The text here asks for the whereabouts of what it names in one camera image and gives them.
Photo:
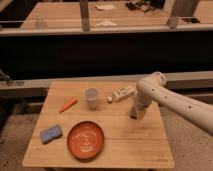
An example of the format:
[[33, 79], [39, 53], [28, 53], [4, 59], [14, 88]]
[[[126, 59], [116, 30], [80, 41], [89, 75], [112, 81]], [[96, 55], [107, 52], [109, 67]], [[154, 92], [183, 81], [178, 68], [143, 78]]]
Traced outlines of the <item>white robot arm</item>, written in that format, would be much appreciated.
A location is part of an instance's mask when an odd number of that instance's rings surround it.
[[175, 93], [165, 87], [166, 83], [166, 77], [161, 72], [140, 79], [136, 84], [137, 93], [130, 116], [136, 119], [140, 111], [156, 101], [213, 136], [213, 106]]

